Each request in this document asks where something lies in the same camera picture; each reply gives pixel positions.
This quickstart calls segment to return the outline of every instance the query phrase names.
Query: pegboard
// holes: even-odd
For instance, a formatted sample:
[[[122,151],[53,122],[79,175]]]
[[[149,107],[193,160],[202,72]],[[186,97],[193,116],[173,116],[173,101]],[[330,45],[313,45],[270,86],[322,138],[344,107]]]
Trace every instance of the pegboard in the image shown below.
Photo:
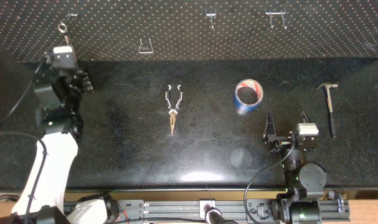
[[[286,29],[265,11],[285,11]],[[0,43],[38,61],[64,44],[60,21],[80,60],[378,57],[378,0],[2,0]],[[140,39],[154,53],[139,54]]]

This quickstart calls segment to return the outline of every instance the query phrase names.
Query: red wire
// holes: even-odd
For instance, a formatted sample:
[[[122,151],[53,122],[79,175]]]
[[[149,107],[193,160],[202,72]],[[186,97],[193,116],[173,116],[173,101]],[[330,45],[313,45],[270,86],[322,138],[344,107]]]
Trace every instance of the red wire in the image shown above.
[[[122,210],[122,212],[124,213],[126,220],[128,220],[128,215],[126,214],[126,212],[124,210]]]

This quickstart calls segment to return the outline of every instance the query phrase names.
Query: black work surface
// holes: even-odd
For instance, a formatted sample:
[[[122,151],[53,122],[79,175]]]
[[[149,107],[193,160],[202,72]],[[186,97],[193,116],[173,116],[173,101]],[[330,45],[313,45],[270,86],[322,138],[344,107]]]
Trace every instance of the black work surface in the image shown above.
[[[185,62],[86,62],[96,92],[83,98],[82,145],[68,189],[242,189],[280,156],[260,142],[272,112],[278,135],[288,135],[305,111],[319,128],[318,148],[308,160],[322,164],[327,188],[378,188],[378,60],[325,58]],[[0,118],[27,82],[0,78]],[[265,92],[253,113],[240,116],[233,103],[244,78]],[[331,139],[323,82],[331,90],[338,137]],[[14,88],[5,88],[8,83]],[[165,100],[182,85],[183,104],[170,135]],[[4,129],[35,131],[31,91]],[[0,137],[0,190],[22,189],[34,160],[35,142]],[[281,167],[261,174],[255,189],[283,189]]]

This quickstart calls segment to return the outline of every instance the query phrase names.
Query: blue tape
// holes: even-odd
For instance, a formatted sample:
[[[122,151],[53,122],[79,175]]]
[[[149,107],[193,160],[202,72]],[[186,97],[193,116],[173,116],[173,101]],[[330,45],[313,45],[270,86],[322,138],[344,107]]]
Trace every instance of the blue tape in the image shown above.
[[[242,87],[250,87],[253,90],[255,90],[258,97],[258,101],[252,105],[248,105],[246,103],[241,102],[240,98],[237,96],[237,91]],[[245,79],[245,80],[240,81],[234,90],[234,104],[236,105],[237,113],[241,115],[245,115],[257,109],[259,104],[262,102],[262,99],[263,99],[262,86],[259,84],[259,82],[252,79]]]

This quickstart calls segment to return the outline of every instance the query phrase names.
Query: metal ring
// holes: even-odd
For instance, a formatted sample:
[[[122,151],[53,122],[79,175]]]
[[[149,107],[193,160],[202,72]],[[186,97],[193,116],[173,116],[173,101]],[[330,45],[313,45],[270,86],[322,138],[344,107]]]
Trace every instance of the metal ring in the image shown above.
[[[237,92],[242,87],[250,87],[256,92],[257,97],[258,97],[258,100],[256,103],[248,105],[246,103],[243,103],[240,100],[239,96],[237,95]],[[262,86],[259,84],[259,82],[252,79],[245,79],[239,82],[239,84],[237,84],[234,91],[234,103],[236,105],[238,114],[245,115],[257,109],[259,104],[262,102],[262,99],[263,99],[263,89],[262,89]]]

